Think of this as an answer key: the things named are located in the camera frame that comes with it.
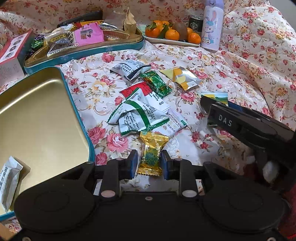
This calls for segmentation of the gold green candy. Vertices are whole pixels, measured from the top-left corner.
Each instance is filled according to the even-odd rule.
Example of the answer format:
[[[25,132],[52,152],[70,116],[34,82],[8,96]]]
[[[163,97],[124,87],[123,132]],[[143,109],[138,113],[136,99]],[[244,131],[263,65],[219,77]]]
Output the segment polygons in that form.
[[[141,132],[140,138],[144,142],[144,153],[137,173],[147,176],[161,176],[162,169],[159,159],[163,147],[169,141],[169,137],[153,132]]]

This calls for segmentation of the yellow silver snack packet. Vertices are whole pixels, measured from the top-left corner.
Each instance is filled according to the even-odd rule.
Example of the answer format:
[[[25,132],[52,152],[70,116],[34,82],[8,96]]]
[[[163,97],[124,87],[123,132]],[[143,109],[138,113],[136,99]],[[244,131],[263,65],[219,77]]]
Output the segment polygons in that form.
[[[160,70],[172,82],[177,83],[184,91],[193,89],[201,83],[201,79],[184,67]]]

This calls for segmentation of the green foil candy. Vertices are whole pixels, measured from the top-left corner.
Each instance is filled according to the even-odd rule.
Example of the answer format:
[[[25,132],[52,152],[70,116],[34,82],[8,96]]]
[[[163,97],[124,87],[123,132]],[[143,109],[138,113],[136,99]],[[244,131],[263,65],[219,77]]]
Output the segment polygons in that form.
[[[168,96],[172,91],[155,71],[142,73],[140,78],[161,98]]]

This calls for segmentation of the white hawthorn stick packet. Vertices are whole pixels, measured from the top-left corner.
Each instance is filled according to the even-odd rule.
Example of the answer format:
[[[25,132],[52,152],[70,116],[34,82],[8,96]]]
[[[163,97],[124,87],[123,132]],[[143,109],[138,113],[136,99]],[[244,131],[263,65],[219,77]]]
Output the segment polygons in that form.
[[[169,121],[153,129],[152,132],[171,138],[178,131],[185,128],[187,126],[187,122],[180,113],[177,113],[173,109],[169,109],[167,115],[169,116]]]

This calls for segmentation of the green landscape snack packet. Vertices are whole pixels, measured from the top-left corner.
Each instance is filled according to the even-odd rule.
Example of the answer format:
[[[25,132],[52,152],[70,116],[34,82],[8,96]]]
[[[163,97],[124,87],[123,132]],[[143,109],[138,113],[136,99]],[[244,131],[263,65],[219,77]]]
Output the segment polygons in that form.
[[[221,102],[228,106],[228,93],[227,92],[201,92],[201,96],[206,96],[215,101]]]

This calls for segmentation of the floral sofa cover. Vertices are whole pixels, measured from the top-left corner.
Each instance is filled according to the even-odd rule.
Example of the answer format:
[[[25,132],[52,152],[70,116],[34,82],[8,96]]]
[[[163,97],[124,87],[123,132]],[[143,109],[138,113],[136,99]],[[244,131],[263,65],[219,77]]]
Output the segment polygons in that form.
[[[152,20],[187,22],[202,14],[203,1],[7,1],[1,6],[1,48],[6,41],[32,30],[51,32],[60,22],[103,10],[111,20],[129,8],[137,23]],[[251,149],[224,130],[207,127],[200,106],[201,92],[227,92],[228,99],[255,109],[295,131],[295,30],[269,1],[224,1],[219,51],[201,47],[151,44],[140,51],[109,51],[58,65],[70,88],[95,149],[95,162],[139,154],[144,145],[139,135],[122,137],[118,126],[107,123],[123,101],[123,77],[109,72],[117,61],[134,59],[151,64],[173,89],[166,102],[185,117],[188,125],[173,138],[171,152],[201,165],[214,161],[238,174],[253,176]],[[201,79],[199,87],[184,92],[161,74],[161,70],[184,67]]]

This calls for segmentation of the empty teal gold tin tray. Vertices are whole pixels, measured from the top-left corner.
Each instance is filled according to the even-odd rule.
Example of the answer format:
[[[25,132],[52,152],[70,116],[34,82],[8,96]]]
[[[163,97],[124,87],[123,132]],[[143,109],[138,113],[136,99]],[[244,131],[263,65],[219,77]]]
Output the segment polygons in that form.
[[[1,94],[1,163],[24,165],[13,200],[22,225],[55,229],[92,209],[84,188],[94,148],[63,73],[47,67]]]

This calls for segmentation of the white packet in tray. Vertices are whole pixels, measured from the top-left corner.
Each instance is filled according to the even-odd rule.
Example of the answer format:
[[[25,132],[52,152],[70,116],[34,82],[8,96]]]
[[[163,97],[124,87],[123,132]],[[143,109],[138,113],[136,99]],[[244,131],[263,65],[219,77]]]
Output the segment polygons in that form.
[[[23,165],[10,156],[1,170],[1,205],[5,212],[8,212],[13,202],[22,169]]]

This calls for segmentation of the white blue snack packet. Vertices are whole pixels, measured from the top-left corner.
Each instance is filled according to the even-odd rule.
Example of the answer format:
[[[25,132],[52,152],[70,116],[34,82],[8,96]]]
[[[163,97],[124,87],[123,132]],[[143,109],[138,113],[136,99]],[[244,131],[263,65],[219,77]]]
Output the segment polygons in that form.
[[[124,77],[128,81],[137,79],[142,73],[151,70],[151,65],[133,59],[127,59],[113,66],[110,71]]]

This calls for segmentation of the purple rabbit thermos bottle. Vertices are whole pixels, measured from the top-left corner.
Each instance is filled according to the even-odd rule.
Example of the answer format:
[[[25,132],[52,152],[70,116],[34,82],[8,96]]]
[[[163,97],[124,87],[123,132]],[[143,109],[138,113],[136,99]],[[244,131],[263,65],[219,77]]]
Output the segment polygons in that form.
[[[224,2],[222,0],[205,1],[201,46],[218,51],[222,34]]]

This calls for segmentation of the pink snack packet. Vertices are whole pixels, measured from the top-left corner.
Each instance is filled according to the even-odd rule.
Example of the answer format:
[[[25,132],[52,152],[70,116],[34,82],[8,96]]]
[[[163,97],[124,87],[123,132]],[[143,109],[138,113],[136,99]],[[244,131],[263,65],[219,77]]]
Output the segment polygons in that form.
[[[83,25],[81,28],[75,30],[73,34],[75,47],[104,42],[103,31],[97,23]]]

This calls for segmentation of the black starbucks can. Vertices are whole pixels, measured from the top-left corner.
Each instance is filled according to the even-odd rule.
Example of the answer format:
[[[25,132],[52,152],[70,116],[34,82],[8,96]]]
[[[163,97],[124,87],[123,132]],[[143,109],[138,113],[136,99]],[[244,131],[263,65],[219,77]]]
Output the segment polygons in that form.
[[[194,32],[201,32],[203,28],[203,18],[200,16],[190,16],[188,27]]]

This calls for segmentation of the brown paper packet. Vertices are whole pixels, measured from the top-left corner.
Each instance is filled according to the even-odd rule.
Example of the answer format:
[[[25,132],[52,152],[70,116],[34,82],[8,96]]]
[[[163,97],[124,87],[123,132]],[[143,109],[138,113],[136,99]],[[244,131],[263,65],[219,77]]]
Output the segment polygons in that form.
[[[135,21],[130,8],[127,9],[125,20],[123,21],[123,30],[129,34],[135,34],[137,30],[137,22]]]

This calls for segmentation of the red white snack box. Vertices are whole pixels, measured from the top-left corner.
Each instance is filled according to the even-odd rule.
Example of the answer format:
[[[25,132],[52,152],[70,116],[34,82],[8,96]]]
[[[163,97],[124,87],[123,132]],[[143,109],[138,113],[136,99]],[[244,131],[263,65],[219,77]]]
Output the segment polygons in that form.
[[[22,79],[25,76],[23,65],[32,40],[33,33],[30,30],[8,40],[5,44],[1,50],[1,85],[13,80]]]

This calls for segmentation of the black remote control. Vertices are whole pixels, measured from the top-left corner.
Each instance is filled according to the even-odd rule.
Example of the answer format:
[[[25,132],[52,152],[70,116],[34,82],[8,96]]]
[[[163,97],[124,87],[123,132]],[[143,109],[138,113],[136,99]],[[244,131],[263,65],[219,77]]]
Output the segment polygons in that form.
[[[95,21],[95,20],[102,20],[102,19],[103,19],[103,10],[98,10],[98,11],[93,11],[91,13],[87,13],[87,14],[60,22],[57,25],[57,28],[68,25],[68,24],[72,24],[72,23]]]

